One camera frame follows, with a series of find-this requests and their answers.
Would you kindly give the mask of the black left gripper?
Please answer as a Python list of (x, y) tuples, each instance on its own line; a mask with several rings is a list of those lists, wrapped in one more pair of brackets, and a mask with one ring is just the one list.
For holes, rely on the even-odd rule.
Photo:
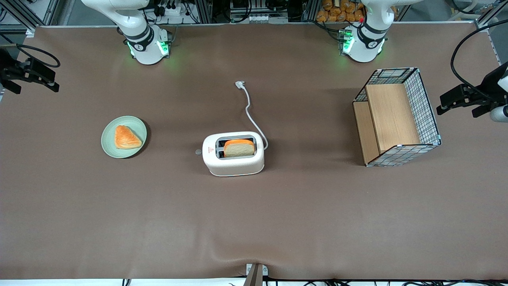
[[(492, 104), (507, 105), (507, 66), (505, 62), (492, 72), (488, 73), (478, 86), (473, 86), (466, 80), (463, 83), (470, 89), (466, 106), (480, 105), (472, 109), (473, 118), (488, 114)], [(443, 115), (449, 109), (462, 107), (465, 104), (465, 85), (457, 85), (442, 94), (440, 105), (437, 106), (437, 115)]]

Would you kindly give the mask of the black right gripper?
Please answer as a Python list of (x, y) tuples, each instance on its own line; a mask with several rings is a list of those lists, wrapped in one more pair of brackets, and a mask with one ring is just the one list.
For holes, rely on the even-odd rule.
[(26, 80), (28, 83), (41, 84), (53, 92), (59, 92), (56, 73), (40, 60), (27, 59), (25, 62), (15, 60), (5, 49), (0, 49), (0, 78), (3, 89), (20, 94), (20, 85), (11, 80)]

